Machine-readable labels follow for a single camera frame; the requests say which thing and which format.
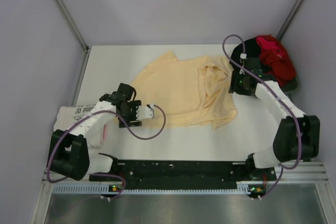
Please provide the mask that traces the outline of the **cream yellow t shirt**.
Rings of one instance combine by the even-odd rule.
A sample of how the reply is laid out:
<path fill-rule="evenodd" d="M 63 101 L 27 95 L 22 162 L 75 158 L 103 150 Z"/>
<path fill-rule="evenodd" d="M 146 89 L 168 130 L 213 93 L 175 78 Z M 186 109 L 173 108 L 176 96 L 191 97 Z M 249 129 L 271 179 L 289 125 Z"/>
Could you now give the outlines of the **cream yellow t shirt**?
<path fill-rule="evenodd" d="M 148 64 L 133 80 L 136 97 L 163 112 L 145 120 L 146 127 L 186 127 L 231 122 L 237 109 L 229 93 L 232 66 L 225 56 L 179 60 L 167 51 Z"/>

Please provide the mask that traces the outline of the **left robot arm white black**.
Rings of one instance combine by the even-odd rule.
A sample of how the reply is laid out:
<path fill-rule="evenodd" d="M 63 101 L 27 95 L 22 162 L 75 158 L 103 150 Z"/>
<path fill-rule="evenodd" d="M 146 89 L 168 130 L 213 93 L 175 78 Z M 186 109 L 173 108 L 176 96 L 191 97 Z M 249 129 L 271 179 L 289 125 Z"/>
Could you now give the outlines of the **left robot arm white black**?
<path fill-rule="evenodd" d="M 127 126 L 135 123 L 136 110 L 141 101 L 136 100 L 136 90 L 128 84 L 121 83 L 117 91 L 104 94 L 96 105 L 66 130 L 55 130 L 51 136 L 47 163 L 47 180 L 50 172 L 63 175 L 65 178 L 81 180 L 86 175 L 101 173 L 107 180 L 114 180 L 119 174 L 119 168 L 113 164 L 113 157 L 107 154 L 97 154 L 89 148 L 99 148 L 101 143 L 95 143 L 95 137 L 102 132 L 104 126 L 114 117 L 121 117 Z"/>

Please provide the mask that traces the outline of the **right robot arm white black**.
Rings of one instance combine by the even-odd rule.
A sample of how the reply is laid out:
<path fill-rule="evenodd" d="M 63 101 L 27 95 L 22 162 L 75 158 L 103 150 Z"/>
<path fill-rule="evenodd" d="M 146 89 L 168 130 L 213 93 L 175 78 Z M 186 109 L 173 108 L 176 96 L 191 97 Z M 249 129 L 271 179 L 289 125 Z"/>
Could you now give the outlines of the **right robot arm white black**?
<path fill-rule="evenodd" d="M 278 125 L 271 145 L 263 151 L 252 153 L 246 159 L 245 174 L 252 180 L 264 174 L 265 168 L 283 162 L 317 157 L 319 153 L 320 120 L 306 115 L 282 91 L 275 77 L 265 73 L 259 58 L 240 55 L 238 67 L 232 72 L 229 92 L 256 97 L 267 107 Z"/>

